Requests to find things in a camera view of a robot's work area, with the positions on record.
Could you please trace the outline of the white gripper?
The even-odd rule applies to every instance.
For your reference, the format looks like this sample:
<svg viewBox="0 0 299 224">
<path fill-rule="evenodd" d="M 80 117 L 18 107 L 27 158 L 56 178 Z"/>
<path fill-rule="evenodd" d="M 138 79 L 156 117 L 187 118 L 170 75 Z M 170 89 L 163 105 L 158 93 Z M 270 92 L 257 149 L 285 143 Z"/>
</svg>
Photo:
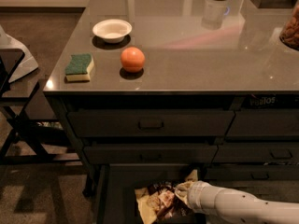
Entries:
<svg viewBox="0 0 299 224">
<path fill-rule="evenodd" d="M 219 189 L 207 182 L 198 180 L 198 171 L 193 169 L 186 177 L 187 182 L 175 186 L 175 195 L 193 210 L 194 213 L 214 215 L 215 198 Z"/>
</svg>

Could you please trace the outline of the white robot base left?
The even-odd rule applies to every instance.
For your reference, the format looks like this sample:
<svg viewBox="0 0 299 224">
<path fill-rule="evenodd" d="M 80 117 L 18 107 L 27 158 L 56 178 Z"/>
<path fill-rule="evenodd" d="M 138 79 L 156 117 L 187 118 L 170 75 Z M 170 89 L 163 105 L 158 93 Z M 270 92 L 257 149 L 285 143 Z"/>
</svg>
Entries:
<svg viewBox="0 0 299 224">
<path fill-rule="evenodd" d="M 9 68 L 9 83 L 28 76 L 38 68 L 31 51 L 21 41 L 7 34 L 1 25 L 0 50 L 2 61 Z"/>
</svg>

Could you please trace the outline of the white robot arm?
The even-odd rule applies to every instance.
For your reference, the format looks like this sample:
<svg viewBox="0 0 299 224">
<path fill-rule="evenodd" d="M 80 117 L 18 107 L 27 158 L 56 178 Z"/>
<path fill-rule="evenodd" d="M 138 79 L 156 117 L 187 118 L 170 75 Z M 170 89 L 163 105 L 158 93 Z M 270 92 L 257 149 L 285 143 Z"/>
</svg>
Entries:
<svg viewBox="0 0 299 224">
<path fill-rule="evenodd" d="M 262 200 L 237 189 L 192 179 L 175 186 L 176 196 L 194 213 L 220 217 L 232 224 L 299 224 L 299 204 Z"/>
</svg>

